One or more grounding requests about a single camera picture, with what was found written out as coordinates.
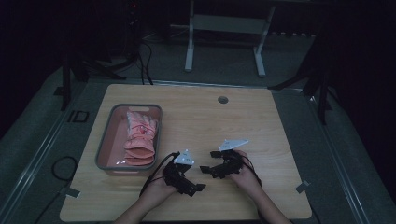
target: gray floor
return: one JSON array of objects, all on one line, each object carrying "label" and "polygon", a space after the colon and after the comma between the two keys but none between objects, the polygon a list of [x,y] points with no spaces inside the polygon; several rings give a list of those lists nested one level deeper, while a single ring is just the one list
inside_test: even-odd
[{"label": "gray floor", "polygon": [[[202,34],[195,45],[193,70],[186,73],[185,33],[175,35],[167,43],[156,35],[145,39],[152,48],[149,73],[155,85],[232,85],[244,88],[265,88],[294,76],[314,40],[305,36],[270,35],[262,54],[267,77],[262,78],[257,76],[248,41],[242,41],[238,46],[234,42],[213,42]],[[141,52],[146,60],[149,49],[142,46]],[[139,66],[134,64],[119,71],[121,76],[128,78],[117,82],[140,84]],[[94,74],[88,83],[74,81],[73,102],[62,112],[62,98],[53,95],[55,89],[62,85],[61,70],[48,78],[22,116],[1,139],[1,218],[7,217],[9,223],[34,223],[66,183],[52,175],[52,164],[64,156],[79,160],[106,87],[115,82]],[[306,193],[318,215],[293,222],[318,223],[319,218],[321,223],[395,223],[395,205],[382,186],[345,111],[329,98],[332,110],[326,112],[328,124],[321,125],[316,116],[315,102],[299,92],[304,82],[287,90],[273,91],[301,178],[311,183]],[[72,111],[89,112],[88,121],[68,121]],[[46,151],[42,153],[42,164],[38,164],[36,173],[24,173],[26,167],[35,167],[36,164],[29,162],[35,161],[37,151]],[[73,166],[68,161],[64,163],[58,172],[68,175]],[[31,178],[26,180],[22,178],[24,176]],[[29,188],[21,188],[19,180],[25,180]],[[13,191],[18,186],[24,192]],[[57,198],[39,223],[63,223],[59,219],[63,201],[64,196]],[[15,210],[7,214],[9,207]]]}]

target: forearm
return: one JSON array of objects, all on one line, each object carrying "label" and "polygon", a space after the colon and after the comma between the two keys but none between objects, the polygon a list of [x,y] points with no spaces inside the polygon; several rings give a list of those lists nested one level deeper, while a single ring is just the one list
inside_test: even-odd
[{"label": "forearm", "polygon": [[283,215],[283,213],[276,207],[274,202],[262,189],[254,192],[254,195],[249,196],[256,204],[259,212],[269,223],[290,223],[290,221]]},{"label": "forearm", "polygon": [[114,224],[138,224],[149,212],[139,200],[129,207],[121,216],[119,216]]}]

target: round hole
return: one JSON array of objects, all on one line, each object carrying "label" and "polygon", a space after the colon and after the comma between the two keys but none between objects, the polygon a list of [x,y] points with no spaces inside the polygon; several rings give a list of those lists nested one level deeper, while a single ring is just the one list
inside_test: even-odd
[{"label": "round hole", "polygon": [[228,98],[225,96],[219,96],[218,101],[219,101],[219,103],[225,105],[228,103]]}]

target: metal frame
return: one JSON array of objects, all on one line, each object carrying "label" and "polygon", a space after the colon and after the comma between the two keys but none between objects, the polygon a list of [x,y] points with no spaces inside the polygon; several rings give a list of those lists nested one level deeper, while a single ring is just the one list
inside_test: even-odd
[{"label": "metal frame", "polygon": [[264,45],[265,37],[268,35],[268,30],[274,16],[275,9],[276,7],[271,7],[266,20],[209,16],[194,14],[194,0],[190,0],[189,45],[187,47],[186,65],[184,70],[186,72],[192,71],[194,30],[223,31],[261,36],[259,44],[253,48],[253,53],[258,75],[259,77],[264,77],[265,69],[262,63],[262,47]]}]

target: cable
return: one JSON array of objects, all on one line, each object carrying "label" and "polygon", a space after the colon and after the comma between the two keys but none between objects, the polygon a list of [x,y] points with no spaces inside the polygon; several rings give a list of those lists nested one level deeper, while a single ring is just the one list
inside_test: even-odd
[{"label": "cable", "polygon": [[245,163],[245,166],[251,171],[251,173],[254,174],[254,176],[256,177],[257,181],[259,182],[260,186],[262,185],[262,181],[259,179],[259,176],[256,174],[256,172],[254,171],[253,167],[250,167],[247,163]]},{"label": "cable", "polygon": [[[170,37],[170,38],[174,38],[174,37],[176,37],[176,36],[178,36],[178,35],[182,35],[182,34],[184,34],[184,33],[187,33],[188,31],[189,31],[189,29],[186,28],[186,29],[183,29],[182,31],[179,31],[179,32],[173,34],[173,35],[170,35],[169,37]],[[153,32],[153,33],[151,33],[151,34],[148,34],[148,35],[144,36],[142,39],[143,39],[144,41],[149,42],[149,43],[162,43],[162,42],[164,41],[163,38],[160,38],[160,37],[158,37],[158,36],[156,36],[156,37],[157,37],[156,39],[150,38],[150,37],[155,36],[155,35],[157,35],[157,33]]]},{"label": "cable", "polygon": [[242,156],[242,157],[248,160],[248,162],[250,163],[251,168],[253,168],[253,170],[254,170],[253,163],[251,162],[251,160],[248,157],[246,157],[246,156]]},{"label": "cable", "polygon": [[157,180],[157,179],[160,179],[160,178],[164,178],[164,177],[165,177],[165,176],[161,176],[161,177],[159,177],[159,178],[152,179],[152,178],[158,173],[158,171],[161,169],[161,167],[163,166],[163,164],[164,164],[171,156],[173,156],[173,157],[175,158],[175,157],[177,157],[178,155],[180,155],[180,153],[173,152],[173,153],[167,155],[167,156],[161,161],[161,163],[157,166],[157,168],[156,168],[155,171],[152,173],[152,175],[150,175],[150,176],[148,177],[148,179],[146,180],[146,183],[143,185],[143,188],[140,190],[139,197],[143,194],[143,192],[146,190],[147,186],[148,186],[151,182],[153,182],[153,181],[155,181],[155,180]]},{"label": "cable", "polygon": [[146,75],[146,77],[148,78],[149,84],[150,85],[154,85],[153,82],[152,82],[152,79],[151,79],[151,77],[149,75],[149,62],[151,60],[152,49],[144,41],[142,41],[142,44],[145,45],[146,47],[148,47],[148,50],[149,50],[149,55],[148,55],[148,60],[146,62],[146,65],[144,65],[144,63],[143,63],[142,55],[140,53],[138,54],[138,59],[139,59],[139,62],[141,64],[140,77],[142,79],[142,84],[145,85],[145,75]]},{"label": "cable", "polygon": [[[61,177],[60,175],[57,175],[57,174],[56,174],[55,168],[56,168],[56,166],[58,165],[58,163],[59,163],[60,161],[63,161],[63,160],[71,160],[71,161],[74,163],[73,172],[72,172],[72,174],[71,174],[69,177]],[[59,180],[62,180],[62,181],[67,181],[67,182],[64,184],[64,188],[67,188],[67,187],[69,187],[69,185],[71,184],[71,182],[72,182],[72,180],[73,180],[73,177],[74,177],[74,175],[75,175],[75,173],[76,173],[77,167],[78,167],[78,162],[77,162],[76,159],[74,159],[73,157],[70,157],[70,156],[65,156],[65,157],[61,157],[59,160],[57,160],[55,163],[52,164],[52,166],[51,166],[51,172],[52,172],[52,175],[53,175],[55,178],[57,178],[57,179],[59,179]],[[56,200],[59,196],[61,196],[61,192],[60,192],[60,191],[58,191],[58,192],[53,196],[53,198],[49,201],[49,203],[47,203],[47,205],[45,206],[45,208],[41,211],[40,215],[39,215],[39,216],[37,217],[37,219],[35,220],[35,224],[38,223],[38,221],[44,216],[44,214],[47,212],[47,210],[50,208],[50,206],[55,202],[55,200]]]}]

